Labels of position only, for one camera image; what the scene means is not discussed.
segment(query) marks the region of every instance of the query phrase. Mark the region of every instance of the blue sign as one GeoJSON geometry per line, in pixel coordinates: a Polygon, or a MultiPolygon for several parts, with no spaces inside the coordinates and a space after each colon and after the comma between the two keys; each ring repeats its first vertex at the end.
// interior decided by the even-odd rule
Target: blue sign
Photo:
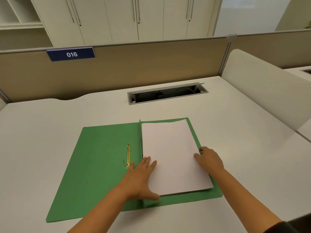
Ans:
{"type": "Polygon", "coordinates": [[[95,58],[93,47],[53,49],[47,50],[46,52],[51,61],[95,58]]]}

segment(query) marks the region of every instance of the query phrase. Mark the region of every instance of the green folder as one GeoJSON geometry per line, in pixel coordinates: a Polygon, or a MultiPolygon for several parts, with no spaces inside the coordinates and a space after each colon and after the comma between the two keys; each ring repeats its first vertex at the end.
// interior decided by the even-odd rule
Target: green folder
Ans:
{"type": "MultiPolygon", "coordinates": [[[[139,164],[142,159],[142,123],[175,122],[183,119],[187,120],[196,145],[200,147],[188,118],[84,127],[46,222],[84,217],[95,207],[127,172],[128,144],[131,145],[130,162],[135,161],[135,166],[139,164]]],[[[161,196],[159,201],[131,200],[125,204],[122,211],[221,197],[219,186],[212,177],[211,180],[214,188],[161,196]]]]}

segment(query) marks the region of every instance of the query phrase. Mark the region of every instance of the stack of white paper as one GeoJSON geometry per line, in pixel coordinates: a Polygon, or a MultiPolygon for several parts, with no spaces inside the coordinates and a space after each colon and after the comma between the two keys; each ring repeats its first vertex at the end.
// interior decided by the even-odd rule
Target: stack of white paper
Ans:
{"type": "Polygon", "coordinates": [[[213,187],[209,175],[193,158],[199,150],[186,120],[143,123],[142,147],[144,156],[158,161],[149,180],[151,191],[168,195],[213,187]]]}

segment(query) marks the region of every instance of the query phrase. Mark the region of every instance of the white desk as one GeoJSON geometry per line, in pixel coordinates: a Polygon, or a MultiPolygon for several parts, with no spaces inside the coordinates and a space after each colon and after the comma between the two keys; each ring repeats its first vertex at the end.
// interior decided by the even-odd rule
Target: white desk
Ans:
{"type": "MultiPolygon", "coordinates": [[[[311,82],[311,74],[308,74],[303,70],[311,70],[311,66],[285,69],[285,71],[290,72],[298,77],[304,78],[311,82]]],[[[311,118],[304,125],[302,125],[297,131],[301,135],[306,137],[309,141],[311,141],[311,118]]]]}
{"type": "MultiPolygon", "coordinates": [[[[311,144],[220,77],[45,99],[0,111],[0,231],[66,232],[46,223],[84,126],[189,117],[202,145],[284,220],[311,212],[311,144]],[[127,92],[204,82],[207,94],[128,105],[127,92]]],[[[122,212],[110,232],[246,232],[224,197],[122,212]]]]}

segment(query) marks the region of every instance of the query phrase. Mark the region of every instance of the cable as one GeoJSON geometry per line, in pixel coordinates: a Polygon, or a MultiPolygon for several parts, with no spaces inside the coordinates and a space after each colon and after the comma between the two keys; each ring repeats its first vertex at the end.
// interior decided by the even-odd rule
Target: cable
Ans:
{"type": "Polygon", "coordinates": [[[178,88],[175,92],[173,92],[173,94],[171,94],[170,96],[169,96],[169,98],[170,97],[172,97],[177,91],[179,91],[180,89],[189,89],[190,91],[192,91],[192,93],[194,94],[194,91],[192,90],[192,89],[190,89],[190,88],[178,88]]]}

